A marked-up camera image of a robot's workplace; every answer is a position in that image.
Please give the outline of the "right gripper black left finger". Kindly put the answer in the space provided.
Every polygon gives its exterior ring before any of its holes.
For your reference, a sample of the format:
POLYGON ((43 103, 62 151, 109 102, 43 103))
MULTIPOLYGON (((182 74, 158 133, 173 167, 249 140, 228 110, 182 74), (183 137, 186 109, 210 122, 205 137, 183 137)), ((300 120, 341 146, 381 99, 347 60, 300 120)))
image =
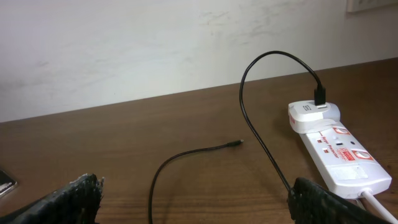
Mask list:
POLYGON ((1 217, 1 224, 95 224, 104 179, 84 174, 48 195, 1 217))

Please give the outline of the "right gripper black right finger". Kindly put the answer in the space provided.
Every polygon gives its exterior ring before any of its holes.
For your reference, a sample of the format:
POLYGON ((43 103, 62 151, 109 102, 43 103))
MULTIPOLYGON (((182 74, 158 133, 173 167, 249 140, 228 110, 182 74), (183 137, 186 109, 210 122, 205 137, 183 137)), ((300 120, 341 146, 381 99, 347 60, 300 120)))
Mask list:
POLYGON ((388 224, 303 177, 296 178, 287 203, 295 224, 388 224))

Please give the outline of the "black Samsung Galaxy phone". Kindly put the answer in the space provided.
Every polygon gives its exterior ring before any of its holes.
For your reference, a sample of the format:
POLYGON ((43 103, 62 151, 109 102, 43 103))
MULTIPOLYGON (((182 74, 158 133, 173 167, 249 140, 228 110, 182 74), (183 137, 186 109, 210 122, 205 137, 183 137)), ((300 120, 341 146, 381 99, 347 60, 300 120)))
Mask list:
POLYGON ((17 186, 17 181, 13 179, 9 174, 0 171, 0 197, 5 196, 17 186))

